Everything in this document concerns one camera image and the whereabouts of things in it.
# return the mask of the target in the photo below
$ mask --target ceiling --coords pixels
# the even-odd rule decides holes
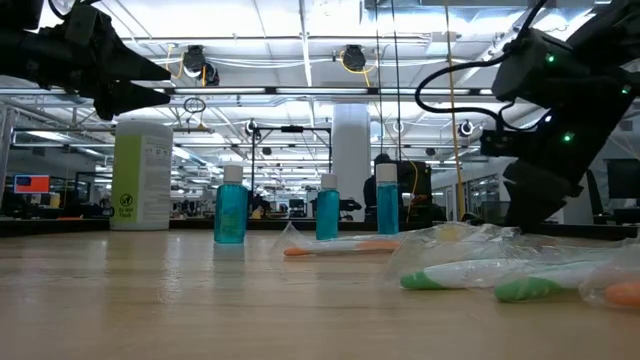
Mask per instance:
[[[451,0],[449,27],[441,1],[395,0],[392,15],[391,1],[378,0],[376,21],[375,0],[103,0],[94,6],[113,18],[113,26],[125,44],[137,53],[167,66],[173,74],[180,73],[180,58],[188,45],[204,45],[206,56],[217,68],[220,87],[305,87],[305,88],[415,88],[434,71],[448,66],[447,55],[451,47],[456,63],[488,60],[499,53],[502,46],[517,34],[514,30],[526,16],[530,1],[525,0]],[[54,0],[63,5],[72,1]],[[603,1],[556,0],[554,7],[545,8],[537,17],[535,27],[560,39],[568,38],[593,14],[594,7]],[[45,5],[41,27],[58,24],[58,20]],[[340,62],[340,53],[348,44],[362,46],[371,71],[367,79],[362,74],[347,72]],[[490,96],[496,68],[472,69],[453,75],[455,89],[476,89],[470,94],[459,93],[456,103],[498,111],[504,104]],[[182,75],[171,82],[145,83],[151,87],[198,87],[196,80]],[[440,92],[430,95],[436,106],[450,107],[448,90],[452,85],[447,76],[430,84]],[[384,150],[394,156],[393,144],[399,136],[404,157],[414,161],[449,160],[452,152],[452,119],[450,116],[422,111],[412,96],[401,98],[385,93],[380,102],[376,96],[331,95],[247,95],[229,93],[202,95],[207,109],[189,118],[181,115],[187,95],[175,95],[170,106],[147,108],[118,116],[112,122],[97,118],[91,102],[42,95],[35,85],[26,81],[0,77],[0,87],[24,88],[20,94],[6,97],[12,105],[20,106],[25,115],[22,122],[29,127],[69,128],[67,142],[77,144],[112,144],[107,130],[115,123],[150,120],[176,128],[195,128],[200,123],[208,132],[176,133],[175,142],[184,144],[194,158],[217,167],[227,163],[247,161],[246,124],[253,120],[261,126],[301,125],[330,127],[333,105],[337,102],[365,102],[369,104],[372,119],[372,154],[380,151],[380,140],[388,147]],[[517,103],[506,111],[506,119],[515,125],[525,125],[540,116],[537,106]],[[397,125],[400,119],[402,126]],[[380,132],[380,123],[386,131]],[[458,123],[470,121],[474,127],[492,126],[483,115],[465,114]],[[19,142],[60,143],[41,136],[22,133]],[[292,176],[284,177],[275,166],[286,160],[328,159],[328,150],[322,142],[326,135],[282,134],[274,132],[263,146],[271,145],[272,154],[262,155],[264,182],[305,185],[313,183],[316,171],[327,169],[309,163],[299,164],[303,169],[289,169]],[[472,145],[465,139],[463,145]],[[297,144],[296,148],[280,147]],[[434,157],[425,154],[427,147],[438,147]],[[110,147],[91,148],[99,162],[113,154]],[[470,152],[463,161],[483,161],[476,152]],[[178,159],[176,165],[196,166]]]

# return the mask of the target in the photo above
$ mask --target white bottle cap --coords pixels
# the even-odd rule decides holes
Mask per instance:
[[[335,174],[322,174],[322,177],[320,178],[320,186],[323,189],[337,189],[338,176]]]
[[[376,182],[398,182],[396,164],[376,165]]]
[[[225,184],[242,184],[242,166],[225,165],[222,181]]]

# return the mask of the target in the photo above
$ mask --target green led light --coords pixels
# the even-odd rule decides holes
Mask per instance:
[[[562,137],[562,141],[564,142],[571,142],[571,140],[573,140],[573,133],[572,132],[567,132],[566,134],[564,134],[564,136]]]

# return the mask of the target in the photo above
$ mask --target metal frame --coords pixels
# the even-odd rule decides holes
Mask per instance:
[[[262,136],[262,138],[260,139],[260,142],[258,142],[256,144],[256,132],[258,131],[267,131],[267,133],[265,135]],[[324,140],[322,140],[322,138],[320,136],[318,136],[318,139],[320,139],[320,141],[322,141],[322,143],[329,149],[329,172],[331,172],[331,165],[332,165],[332,160],[333,160],[333,140],[331,137],[331,128],[315,128],[315,127],[302,127],[302,126],[282,126],[282,127],[254,127],[252,132],[251,132],[251,193],[253,194],[254,190],[255,190],[255,176],[256,176],[256,147],[258,147],[258,145],[260,145],[260,143],[262,143],[267,137],[269,137],[269,135],[271,135],[272,132],[274,131],[281,131],[281,132],[289,132],[289,133],[302,133],[305,131],[311,131],[314,135],[318,135],[318,131],[325,131],[329,134],[329,143],[327,144]]]

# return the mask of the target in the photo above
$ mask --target desk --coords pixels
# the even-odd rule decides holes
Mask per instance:
[[[640,316],[379,286],[388,255],[269,257],[277,233],[0,241],[3,359],[637,359]]]

